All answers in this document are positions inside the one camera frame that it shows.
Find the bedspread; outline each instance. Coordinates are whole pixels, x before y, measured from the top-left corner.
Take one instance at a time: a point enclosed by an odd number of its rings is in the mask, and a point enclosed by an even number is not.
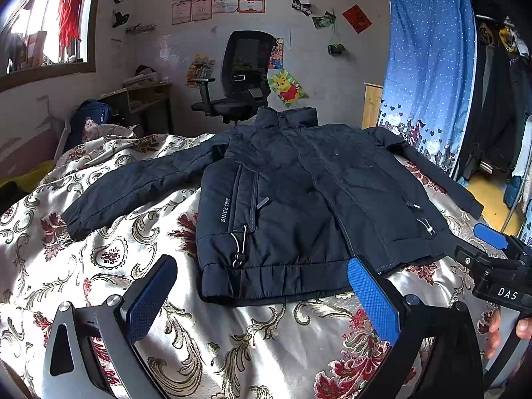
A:
[[[177,281],[140,354],[173,397],[200,399],[349,399],[356,397],[386,355],[356,296],[289,304],[227,308],[204,303],[196,292],[195,223],[200,188],[189,187],[119,217],[84,241],[73,241],[61,213],[105,173],[132,161],[172,154],[208,139],[153,135],[132,139],[100,126],[92,139],[65,153],[26,198],[0,217],[0,357],[41,395],[42,365],[58,305],[101,304],[123,294],[162,254],[177,261]],[[424,185],[451,230],[498,256],[472,234],[476,221],[445,192],[402,161]],[[407,266],[392,282],[426,304],[469,306],[481,347],[494,307],[471,294],[467,270],[450,258]],[[116,395],[127,397],[99,339],[94,348]],[[400,397],[419,377],[427,340]]]

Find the office chair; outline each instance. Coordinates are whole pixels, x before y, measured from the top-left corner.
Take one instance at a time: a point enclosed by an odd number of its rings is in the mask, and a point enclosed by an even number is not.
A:
[[[215,78],[190,79],[199,86],[202,102],[192,105],[193,111],[206,116],[221,115],[225,124],[253,117],[261,106],[268,105],[268,65],[275,38],[262,31],[234,31],[229,37],[222,66],[225,98],[213,100],[208,83]]]

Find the red envelope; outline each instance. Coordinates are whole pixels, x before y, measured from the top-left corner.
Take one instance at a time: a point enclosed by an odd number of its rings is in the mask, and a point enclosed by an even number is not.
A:
[[[371,21],[358,5],[346,10],[342,15],[344,15],[344,18],[347,19],[358,34],[362,33],[371,25]]]

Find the blue gripper pad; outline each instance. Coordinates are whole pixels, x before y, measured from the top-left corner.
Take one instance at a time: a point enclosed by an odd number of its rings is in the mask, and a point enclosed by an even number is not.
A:
[[[357,258],[349,261],[347,278],[379,338],[395,345],[400,333],[397,310]]]
[[[175,263],[173,259],[164,263],[131,306],[127,315],[127,340],[131,345],[144,339],[150,331],[155,317],[176,282]]]
[[[480,238],[480,240],[485,241],[495,249],[502,250],[508,247],[508,242],[506,241],[504,234],[501,234],[482,223],[477,223],[474,226],[473,234],[475,237]]]

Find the blue curtain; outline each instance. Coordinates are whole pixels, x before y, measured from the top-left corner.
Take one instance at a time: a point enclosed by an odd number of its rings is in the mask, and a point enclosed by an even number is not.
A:
[[[378,125],[451,174],[475,71],[470,0],[390,0],[390,50]]]

